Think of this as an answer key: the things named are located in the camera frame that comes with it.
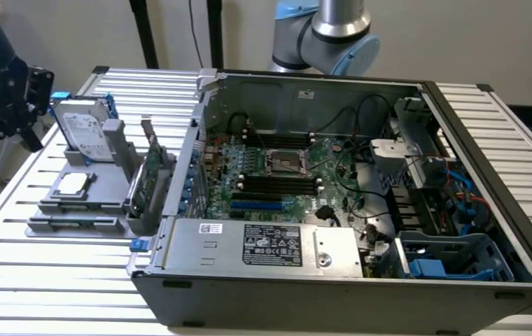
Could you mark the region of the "black expansion slot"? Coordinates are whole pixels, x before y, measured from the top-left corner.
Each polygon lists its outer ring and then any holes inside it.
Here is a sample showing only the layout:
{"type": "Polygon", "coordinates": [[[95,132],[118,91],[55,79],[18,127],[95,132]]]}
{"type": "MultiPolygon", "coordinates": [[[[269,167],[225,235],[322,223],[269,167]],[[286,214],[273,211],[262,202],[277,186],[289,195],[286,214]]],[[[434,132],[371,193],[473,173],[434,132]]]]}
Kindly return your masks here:
{"type": "Polygon", "coordinates": [[[231,194],[231,199],[238,201],[282,202],[282,195],[255,192],[234,192],[231,194]]]}

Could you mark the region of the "blue expansion slot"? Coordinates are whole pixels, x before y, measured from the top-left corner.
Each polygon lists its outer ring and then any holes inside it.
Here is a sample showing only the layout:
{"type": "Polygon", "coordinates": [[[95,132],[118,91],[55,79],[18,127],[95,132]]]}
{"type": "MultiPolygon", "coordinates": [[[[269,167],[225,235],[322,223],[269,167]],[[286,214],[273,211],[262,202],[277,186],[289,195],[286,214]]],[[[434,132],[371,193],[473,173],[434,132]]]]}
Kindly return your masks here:
{"type": "Polygon", "coordinates": [[[247,209],[261,211],[283,211],[285,204],[282,202],[251,202],[251,201],[234,201],[230,204],[231,209],[247,209]]]}

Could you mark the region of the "silver CPU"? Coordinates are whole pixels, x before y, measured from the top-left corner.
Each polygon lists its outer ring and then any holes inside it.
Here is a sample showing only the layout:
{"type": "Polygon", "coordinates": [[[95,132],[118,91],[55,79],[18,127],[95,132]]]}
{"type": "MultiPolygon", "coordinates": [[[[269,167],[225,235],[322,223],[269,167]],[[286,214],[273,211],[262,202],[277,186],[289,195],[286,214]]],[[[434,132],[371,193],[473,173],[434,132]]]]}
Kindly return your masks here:
{"type": "Polygon", "coordinates": [[[89,190],[94,181],[95,175],[91,173],[66,173],[58,185],[58,192],[63,195],[78,195],[89,190]]]}

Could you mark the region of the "black stand pole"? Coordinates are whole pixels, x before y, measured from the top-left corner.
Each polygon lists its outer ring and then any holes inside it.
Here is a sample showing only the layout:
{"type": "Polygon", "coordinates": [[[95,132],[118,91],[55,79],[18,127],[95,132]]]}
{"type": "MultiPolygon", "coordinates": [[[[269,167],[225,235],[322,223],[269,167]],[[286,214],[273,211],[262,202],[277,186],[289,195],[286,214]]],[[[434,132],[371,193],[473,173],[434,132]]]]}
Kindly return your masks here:
{"type": "Polygon", "coordinates": [[[147,0],[130,0],[135,25],[139,33],[145,62],[149,69],[159,69],[158,51],[151,28],[147,0]]]}
{"type": "Polygon", "coordinates": [[[207,0],[210,53],[214,68],[225,67],[223,50],[223,0],[207,0]]]}

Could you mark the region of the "grey parts rack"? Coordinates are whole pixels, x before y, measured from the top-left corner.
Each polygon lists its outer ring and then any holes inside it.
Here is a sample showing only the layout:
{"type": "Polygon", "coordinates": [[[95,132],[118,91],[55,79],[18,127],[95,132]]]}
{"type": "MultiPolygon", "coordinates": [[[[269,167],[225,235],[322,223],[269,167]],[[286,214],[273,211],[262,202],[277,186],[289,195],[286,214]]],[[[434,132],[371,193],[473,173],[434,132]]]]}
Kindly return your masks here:
{"type": "Polygon", "coordinates": [[[167,167],[159,171],[159,182],[151,206],[141,218],[127,213],[125,202],[134,175],[146,155],[141,155],[125,134],[122,120],[107,120],[102,133],[109,140],[109,162],[87,162],[83,150],[66,151],[67,164],[48,191],[39,201],[39,211],[27,221],[28,237],[135,239],[151,236],[161,225],[162,211],[170,182],[177,168],[177,156],[166,149],[167,167]],[[95,175],[89,190],[78,195],[63,195],[58,185],[66,173],[95,175]]]}

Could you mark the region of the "green graphics card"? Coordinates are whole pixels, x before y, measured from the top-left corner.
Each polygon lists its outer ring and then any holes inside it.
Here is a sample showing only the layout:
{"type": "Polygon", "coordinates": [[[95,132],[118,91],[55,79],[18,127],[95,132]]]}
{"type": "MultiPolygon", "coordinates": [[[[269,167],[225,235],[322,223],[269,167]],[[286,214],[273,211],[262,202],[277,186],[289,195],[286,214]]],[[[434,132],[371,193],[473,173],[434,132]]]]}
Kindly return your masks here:
{"type": "Polygon", "coordinates": [[[125,202],[127,213],[135,218],[141,218],[151,206],[159,171],[167,167],[166,149],[159,143],[151,118],[142,119],[142,128],[149,140],[149,153],[134,175],[125,202]]]}

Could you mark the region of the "CPU socket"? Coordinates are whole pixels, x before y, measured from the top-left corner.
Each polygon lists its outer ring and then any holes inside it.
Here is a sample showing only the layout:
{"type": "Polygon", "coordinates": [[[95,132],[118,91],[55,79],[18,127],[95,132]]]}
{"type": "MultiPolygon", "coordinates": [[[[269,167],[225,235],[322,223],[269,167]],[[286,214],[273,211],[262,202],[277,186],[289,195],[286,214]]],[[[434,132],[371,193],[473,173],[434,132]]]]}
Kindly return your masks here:
{"type": "Polygon", "coordinates": [[[307,175],[305,150],[270,149],[266,151],[266,173],[307,175]]]}

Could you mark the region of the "silver power supply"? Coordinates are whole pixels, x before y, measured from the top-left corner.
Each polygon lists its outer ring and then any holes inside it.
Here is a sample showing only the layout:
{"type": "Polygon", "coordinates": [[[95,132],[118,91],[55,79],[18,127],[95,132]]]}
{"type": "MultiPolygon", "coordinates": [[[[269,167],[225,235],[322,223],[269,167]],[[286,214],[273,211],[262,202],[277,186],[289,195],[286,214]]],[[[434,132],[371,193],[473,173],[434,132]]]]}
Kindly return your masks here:
{"type": "Polygon", "coordinates": [[[154,266],[207,277],[363,277],[349,227],[242,220],[183,218],[167,224],[154,266]]]}

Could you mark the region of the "green motherboard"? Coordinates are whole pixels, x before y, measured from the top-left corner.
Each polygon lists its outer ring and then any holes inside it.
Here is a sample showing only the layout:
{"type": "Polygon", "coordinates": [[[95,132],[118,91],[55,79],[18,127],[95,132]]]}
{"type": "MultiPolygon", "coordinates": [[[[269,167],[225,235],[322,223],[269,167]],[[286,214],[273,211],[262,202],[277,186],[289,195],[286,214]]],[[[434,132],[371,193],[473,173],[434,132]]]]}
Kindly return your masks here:
{"type": "Polygon", "coordinates": [[[306,148],[307,175],[266,173],[266,151],[282,148],[247,147],[249,134],[217,135],[205,152],[209,219],[273,221],[342,226],[351,204],[362,204],[358,193],[355,143],[343,137],[310,138],[306,148]],[[290,176],[318,179],[318,195],[282,195],[283,211],[231,209],[233,193],[243,193],[246,176],[290,176]]]}

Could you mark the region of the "grey metal disk bay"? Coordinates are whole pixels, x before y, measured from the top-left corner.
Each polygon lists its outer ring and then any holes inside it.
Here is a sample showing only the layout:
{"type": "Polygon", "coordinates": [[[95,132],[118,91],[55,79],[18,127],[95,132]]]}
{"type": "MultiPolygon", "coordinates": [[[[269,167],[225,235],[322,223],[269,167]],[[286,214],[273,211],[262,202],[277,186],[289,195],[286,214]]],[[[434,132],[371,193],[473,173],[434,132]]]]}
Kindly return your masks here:
{"type": "Polygon", "coordinates": [[[399,138],[407,147],[407,168],[417,188],[443,188],[449,169],[458,161],[445,149],[438,136],[435,115],[423,98],[398,99],[395,105],[399,138]]]}

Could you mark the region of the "black open PC case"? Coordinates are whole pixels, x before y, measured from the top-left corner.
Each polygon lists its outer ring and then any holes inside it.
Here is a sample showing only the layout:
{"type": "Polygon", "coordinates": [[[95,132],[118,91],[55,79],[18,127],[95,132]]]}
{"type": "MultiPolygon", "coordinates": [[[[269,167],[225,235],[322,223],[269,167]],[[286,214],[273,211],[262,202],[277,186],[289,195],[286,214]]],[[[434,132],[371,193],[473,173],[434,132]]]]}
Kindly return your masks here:
{"type": "Polygon", "coordinates": [[[273,72],[225,71],[199,92],[151,259],[133,282],[171,327],[470,335],[517,314],[532,315],[532,106],[510,106],[477,85],[273,72]],[[379,167],[370,142],[398,132],[394,105],[423,98],[457,165],[443,188],[417,188],[407,159],[379,167]],[[217,135],[313,132],[355,143],[362,204],[342,226],[354,231],[363,277],[239,278],[169,274],[154,265],[166,226],[205,216],[206,148],[217,135]],[[403,279],[385,254],[402,232],[486,234],[514,282],[403,279]]]}

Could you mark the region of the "blue-grey plastic disk bay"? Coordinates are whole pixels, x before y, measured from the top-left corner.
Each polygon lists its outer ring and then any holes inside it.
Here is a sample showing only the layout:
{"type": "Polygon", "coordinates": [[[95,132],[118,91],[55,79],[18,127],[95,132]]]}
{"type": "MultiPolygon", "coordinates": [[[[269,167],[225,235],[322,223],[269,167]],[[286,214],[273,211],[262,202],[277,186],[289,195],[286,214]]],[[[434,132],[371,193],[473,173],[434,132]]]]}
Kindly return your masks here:
{"type": "Polygon", "coordinates": [[[385,259],[393,277],[453,281],[514,282],[516,276],[494,240],[482,233],[430,236],[402,232],[385,259]]]}

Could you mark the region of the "grey plastic fan duct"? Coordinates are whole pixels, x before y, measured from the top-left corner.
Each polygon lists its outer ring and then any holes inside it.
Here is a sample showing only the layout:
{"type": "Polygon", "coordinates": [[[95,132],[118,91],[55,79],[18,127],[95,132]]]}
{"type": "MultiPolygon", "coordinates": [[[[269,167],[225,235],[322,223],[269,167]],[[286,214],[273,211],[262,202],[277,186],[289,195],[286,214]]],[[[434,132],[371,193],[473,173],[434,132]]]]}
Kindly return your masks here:
{"type": "Polygon", "coordinates": [[[410,156],[407,145],[393,139],[374,139],[370,142],[373,157],[379,167],[393,167],[410,156]]]}

